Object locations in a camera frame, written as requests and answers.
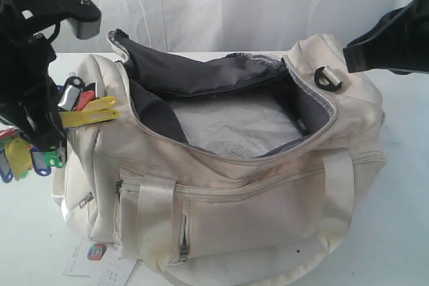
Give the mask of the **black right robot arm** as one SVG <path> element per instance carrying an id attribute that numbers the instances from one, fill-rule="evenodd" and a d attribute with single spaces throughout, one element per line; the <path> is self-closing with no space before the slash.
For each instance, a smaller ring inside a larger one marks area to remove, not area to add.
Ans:
<path id="1" fill-rule="evenodd" d="M 343 48 L 350 73 L 384 69 L 394 74 L 428 73 L 428 0 L 412 0 L 380 18 Z"/>

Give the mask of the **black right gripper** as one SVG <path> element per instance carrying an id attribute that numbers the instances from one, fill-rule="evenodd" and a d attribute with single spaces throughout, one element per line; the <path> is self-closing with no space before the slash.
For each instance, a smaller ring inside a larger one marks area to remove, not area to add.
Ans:
<path id="1" fill-rule="evenodd" d="M 367 33 L 343 48 L 349 72 L 410 72 L 411 35 L 406 8 L 386 13 Z"/>

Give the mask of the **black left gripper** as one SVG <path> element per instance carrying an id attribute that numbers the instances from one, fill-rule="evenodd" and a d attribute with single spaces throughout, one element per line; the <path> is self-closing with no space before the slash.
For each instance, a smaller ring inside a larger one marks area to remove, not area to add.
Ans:
<path id="1" fill-rule="evenodd" d="M 48 74 L 61 19 L 55 0 L 1 0 L 1 124 L 43 152 L 66 142 Z"/>

